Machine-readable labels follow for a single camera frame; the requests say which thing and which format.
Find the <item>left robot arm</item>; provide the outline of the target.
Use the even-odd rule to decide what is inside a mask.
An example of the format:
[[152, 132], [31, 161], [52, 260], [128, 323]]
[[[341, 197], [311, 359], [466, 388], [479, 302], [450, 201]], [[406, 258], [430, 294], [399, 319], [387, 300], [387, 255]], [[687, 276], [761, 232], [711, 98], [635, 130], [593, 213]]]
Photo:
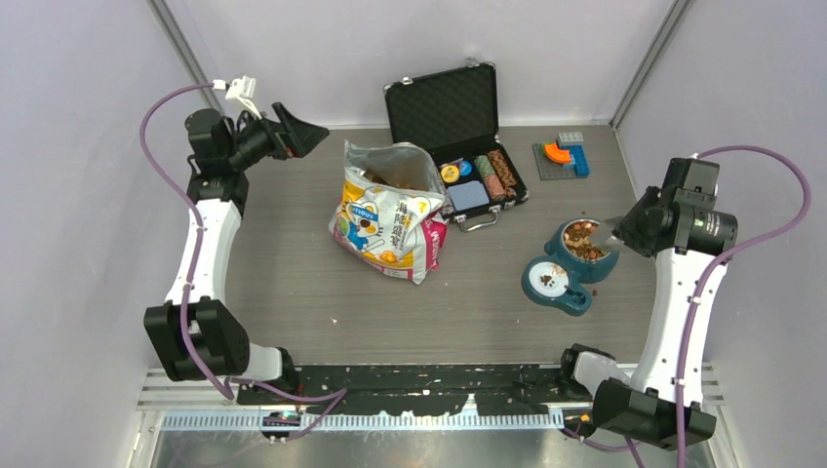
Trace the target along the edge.
[[235, 236], [249, 194], [246, 171], [264, 158], [302, 158], [330, 134], [296, 118], [282, 103], [274, 119], [245, 110], [231, 119], [212, 108], [184, 121], [192, 149], [183, 190], [187, 238], [175, 281], [164, 301], [146, 309], [143, 325], [172, 381], [237, 377], [261, 380], [273, 402], [290, 402], [299, 388], [292, 358], [280, 347], [251, 343], [225, 304]]

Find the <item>blue playing card deck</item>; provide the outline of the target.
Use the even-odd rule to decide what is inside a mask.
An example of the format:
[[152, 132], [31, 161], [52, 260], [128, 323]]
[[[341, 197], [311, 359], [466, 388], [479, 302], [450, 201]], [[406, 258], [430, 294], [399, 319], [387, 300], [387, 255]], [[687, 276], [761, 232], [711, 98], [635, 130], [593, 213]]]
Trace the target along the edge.
[[490, 202], [487, 190], [479, 180], [451, 185], [447, 190], [457, 212], [485, 206]]

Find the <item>yellow dealer button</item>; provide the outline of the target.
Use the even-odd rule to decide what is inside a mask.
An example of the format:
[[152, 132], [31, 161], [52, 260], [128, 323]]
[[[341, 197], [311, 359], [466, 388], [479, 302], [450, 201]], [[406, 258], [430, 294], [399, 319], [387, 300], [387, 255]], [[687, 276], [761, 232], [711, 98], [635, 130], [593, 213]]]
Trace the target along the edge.
[[460, 179], [461, 171], [457, 164], [446, 164], [441, 167], [440, 176], [443, 182], [452, 184]]

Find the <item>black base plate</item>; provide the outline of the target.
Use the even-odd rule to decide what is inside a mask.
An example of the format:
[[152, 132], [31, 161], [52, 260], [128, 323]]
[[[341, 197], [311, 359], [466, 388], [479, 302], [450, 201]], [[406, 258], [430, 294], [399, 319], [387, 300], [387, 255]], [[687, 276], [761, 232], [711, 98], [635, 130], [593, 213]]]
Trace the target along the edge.
[[483, 416], [534, 415], [551, 404], [591, 402], [559, 367], [539, 364], [306, 366], [297, 375], [302, 396], [346, 390], [334, 414], [455, 415], [472, 403]]

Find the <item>black poker chip case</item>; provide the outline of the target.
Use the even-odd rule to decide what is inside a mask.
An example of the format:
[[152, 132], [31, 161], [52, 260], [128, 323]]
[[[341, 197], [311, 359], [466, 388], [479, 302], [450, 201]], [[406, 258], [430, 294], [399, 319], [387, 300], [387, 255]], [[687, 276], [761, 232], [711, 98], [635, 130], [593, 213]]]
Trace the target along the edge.
[[449, 196], [446, 221], [469, 233], [497, 224], [503, 212], [526, 203], [529, 191], [500, 138], [496, 66], [472, 58], [459, 68], [404, 77], [383, 87], [392, 140], [426, 150], [440, 176], [457, 164], [460, 179], [481, 181], [490, 202], [457, 212]]

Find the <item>pet food bag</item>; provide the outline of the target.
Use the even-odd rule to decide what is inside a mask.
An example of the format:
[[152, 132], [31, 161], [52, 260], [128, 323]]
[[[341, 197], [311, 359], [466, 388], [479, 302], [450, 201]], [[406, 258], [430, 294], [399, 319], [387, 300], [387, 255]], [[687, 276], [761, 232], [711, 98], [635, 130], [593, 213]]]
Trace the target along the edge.
[[382, 274], [421, 284], [439, 267], [448, 202], [430, 154], [409, 142], [344, 143], [344, 183], [329, 230]]

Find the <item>toy brick assembly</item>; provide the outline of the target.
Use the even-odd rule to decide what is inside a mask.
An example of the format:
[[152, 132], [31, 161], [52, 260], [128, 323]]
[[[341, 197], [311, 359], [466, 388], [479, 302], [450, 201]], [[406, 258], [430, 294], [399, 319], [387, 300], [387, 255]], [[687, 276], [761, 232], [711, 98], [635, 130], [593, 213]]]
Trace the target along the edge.
[[591, 170], [581, 132], [561, 132], [551, 142], [536, 142], [532, 152], [541, 180], [587, 178]]

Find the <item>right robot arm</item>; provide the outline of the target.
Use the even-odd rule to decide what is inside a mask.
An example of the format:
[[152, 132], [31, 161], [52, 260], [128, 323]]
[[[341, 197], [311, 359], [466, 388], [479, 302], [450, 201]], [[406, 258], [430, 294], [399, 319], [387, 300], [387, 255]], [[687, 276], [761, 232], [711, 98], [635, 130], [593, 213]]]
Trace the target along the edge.
[[737, 219], [715, 211], [717, 164], [670, 161], [625, 215], [603, 221], [591, 239], [655, 263], [655, 299], [643, 354], [632, 374], [608, 353], [579, 343], [561, 357], [557, 387], [588, 395], [594, 426], [669, 451], [708, 440], [717, 419], [704, 412], [702, 355], [715, 295], [727, 273], [714, 261], [735, 243]]

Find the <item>metal food scoop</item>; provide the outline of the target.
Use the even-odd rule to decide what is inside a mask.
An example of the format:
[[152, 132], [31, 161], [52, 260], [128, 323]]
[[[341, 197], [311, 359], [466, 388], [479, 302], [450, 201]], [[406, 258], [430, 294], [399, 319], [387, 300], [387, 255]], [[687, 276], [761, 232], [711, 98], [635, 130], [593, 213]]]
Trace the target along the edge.
[[616, 216], [603, 220], [590, 239], [601, 250], [616, 252], [626, 246], [627, 237], [624, 217]]

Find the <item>teal double pet bowl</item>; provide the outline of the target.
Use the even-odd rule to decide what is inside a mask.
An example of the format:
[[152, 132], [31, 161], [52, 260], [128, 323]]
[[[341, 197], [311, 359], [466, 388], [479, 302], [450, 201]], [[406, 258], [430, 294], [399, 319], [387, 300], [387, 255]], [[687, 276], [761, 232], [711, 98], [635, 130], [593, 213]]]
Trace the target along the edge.
[[561, 224], [544, 245], [544, 255], [526, 266], [521, 277], [525, 296], [573, 317], [583, 315], [592, 304], [588, 287], [606, 280], [619, 260], [618, 252], [591, 242], [600, 226], [599, 220], [589, 217]]

